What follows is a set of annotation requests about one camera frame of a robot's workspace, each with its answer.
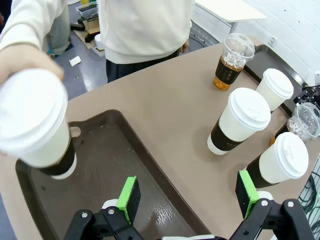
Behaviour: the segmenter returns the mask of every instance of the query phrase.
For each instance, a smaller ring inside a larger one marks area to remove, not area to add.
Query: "white wall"
[[[254,35],[266,44],[276,37],[272,49],[313,85],[314,72],[320,70],[320,0],[243,1],[267,19],[240,22],[236,32]],[[199,6],[194,8],[193,21],[220,42],[230,31],[227,23]]]

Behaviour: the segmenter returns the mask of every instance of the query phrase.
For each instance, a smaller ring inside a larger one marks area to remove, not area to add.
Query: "screw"
[[[268,202],[267,202],[266,200],[263,200],[263,201],[261,202],[261,205],[265,207],[265,206],[268,205]]]

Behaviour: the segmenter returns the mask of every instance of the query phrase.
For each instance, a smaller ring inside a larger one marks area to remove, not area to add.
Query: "floor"
[[[78,5],[79,3],[69,6],[71,23],[76,23],[79,18],[75,11],[75,7]],[[99,57],[91,49],[88,49],[74,32],[71,32],[70,38],[74,47],[54,59],[64,70],[64,85],[69,100],[107,83],[105,57]],[[213,37],[194,24],[190,31],[189,48],[184,54],[216,43],[218,42]],[[81,63],[72,67],[69,60],[76,56],[81,58]],[[2,216],[0,217],[0,238],[16,240],[1,196],[0,215]]]

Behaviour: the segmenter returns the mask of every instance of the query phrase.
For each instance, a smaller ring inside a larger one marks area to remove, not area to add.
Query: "table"
[[[236,31],[238,22],[267,18],[261,12],[241,0],[195,0],[195,4],[231,24],[229,34]]]
[[[278,108],[265,130],[226,155],[211,153],[207,138],[227,104],[226,96],[238,87],[257,87],[245,71],[228,91],[213,85],[222,49],[221,43],[202,48],[87,92],[69,101],[67,118],[83,121],[108,109],[121,111],[202,222],[213,234],[229,238],[242,221],[235,194],[237,171],[268,148],[269,139],[288,115]],[[306,143],[309,173],[319,154],[319,144],[320,139]],[[16,159],[0,156],[0,162],[0,192],[17,238],[42,239],[19,186]],[[265,190],[282,203],[299,196],[308,176]],[[269,240],[271,236],[269,231],[259,239]]]

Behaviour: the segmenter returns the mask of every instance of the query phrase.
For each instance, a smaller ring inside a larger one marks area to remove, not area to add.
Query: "sweatshirt sleeve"
[[[11,14],[0,35],[0,51],[13,44],[32,44],[41,49],[66,0],[13,0]]]

